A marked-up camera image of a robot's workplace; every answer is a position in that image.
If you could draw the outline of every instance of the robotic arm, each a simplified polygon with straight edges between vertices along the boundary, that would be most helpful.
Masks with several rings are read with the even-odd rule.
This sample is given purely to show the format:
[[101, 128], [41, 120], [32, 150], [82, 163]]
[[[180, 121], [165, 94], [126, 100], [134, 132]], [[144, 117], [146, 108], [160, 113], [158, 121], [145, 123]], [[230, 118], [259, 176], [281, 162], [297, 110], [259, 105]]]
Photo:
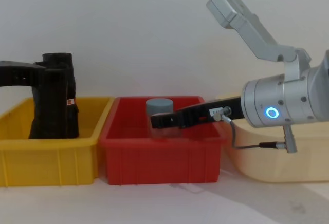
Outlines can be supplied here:
[[247, 82], [240, 98], [183, 108], [168, 120], [155, 116], [154, 128], [186, 128], [200, 124], [200, 120], [232, 125], [231, 119], [245, 118], [253, 127], [282, 126], [285, 142], [271, 146], [296, 152], [291, 125], [329, 121], [329, 50], [319, 66], [310, 68], [311, 58], [304, 49], [277, 44], [241, 0], [209, 0], [207, 7], [222, 27], [238, 32], [257, 58], [283, 62], [284, 74]]

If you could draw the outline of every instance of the black object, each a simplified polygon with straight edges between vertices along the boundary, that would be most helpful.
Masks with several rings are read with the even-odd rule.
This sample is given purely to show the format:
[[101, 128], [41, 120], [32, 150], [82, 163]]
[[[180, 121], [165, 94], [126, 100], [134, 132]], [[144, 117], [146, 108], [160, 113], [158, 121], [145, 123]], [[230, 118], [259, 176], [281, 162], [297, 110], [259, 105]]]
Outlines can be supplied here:
[[45, 53], [43, 61], [49, 64], [66, 64], [67, 74], [67, 137], [76, 138], [79, 136], [78, 106], [76, 104], [76, 81], [74, 77], [72, 54], [71, 53]]
[[263, 142], [259, 143], [259, 148], [277, 148], [278, 142]]
[[45, 64], [39, 75], [39, 84], [32, 86], [34, 120], [29, 139], [67, 138], [67, 65]]
[[36, 102], [29, 138], [66, 138], [67, 66], [0, 61], [0, 86], [32, 86]]
[[241, 109], [241, 98], [235, 97], [188, 106], [170, 114], [151, 116], [152, 128], [162, 129], [178, 126], [184, 129], [215, 122], [212, 112], [217, 108], [226, 106], [231, 108], [232, 113], [230, 118], [232, 120], [244, 118]]

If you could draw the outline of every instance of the red plastic bin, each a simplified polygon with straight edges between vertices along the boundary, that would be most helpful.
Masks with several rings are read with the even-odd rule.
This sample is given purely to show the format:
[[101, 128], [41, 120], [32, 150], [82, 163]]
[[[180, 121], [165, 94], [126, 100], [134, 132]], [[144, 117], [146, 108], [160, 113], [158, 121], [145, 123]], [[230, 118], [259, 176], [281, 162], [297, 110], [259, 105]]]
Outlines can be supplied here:
[[[111, 185], [217, 182], [224, 130], [204, 124], [179, 138], [148, 137], [146, 106], [154, 97], [117, 98], [100, 136]], [[202, 103], [201, 97], [164, 97], [174, 109]]]

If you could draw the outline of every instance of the white wall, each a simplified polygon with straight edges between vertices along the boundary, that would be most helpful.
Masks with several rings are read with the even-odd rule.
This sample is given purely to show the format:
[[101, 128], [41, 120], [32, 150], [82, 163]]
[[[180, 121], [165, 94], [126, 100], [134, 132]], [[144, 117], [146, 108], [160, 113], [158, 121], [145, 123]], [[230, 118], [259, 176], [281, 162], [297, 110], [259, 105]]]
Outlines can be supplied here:
[[[274, 38], [304, 47], [319, 64], [329, 48], [329, 0], [243, 0]], [[86, 95], [201, 95], [240, 92], [247, 80], [282, 72], [255, 59], [223, 29], [207, 0], [0, 0], [0, 59], [35, 62], [74, 54]], [[28, 87], [0, 88], [0, 112]]]

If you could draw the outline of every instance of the blue led ring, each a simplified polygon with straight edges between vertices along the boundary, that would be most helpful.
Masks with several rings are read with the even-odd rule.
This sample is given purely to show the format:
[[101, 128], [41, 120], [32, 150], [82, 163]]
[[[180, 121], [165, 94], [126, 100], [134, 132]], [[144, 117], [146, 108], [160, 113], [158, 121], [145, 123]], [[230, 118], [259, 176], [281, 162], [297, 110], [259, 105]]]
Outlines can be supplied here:
[[279, 116], [279, 111], [274, 107], [269, 107], [266, 110], [266, 116], [271, 119], [276, 119]]

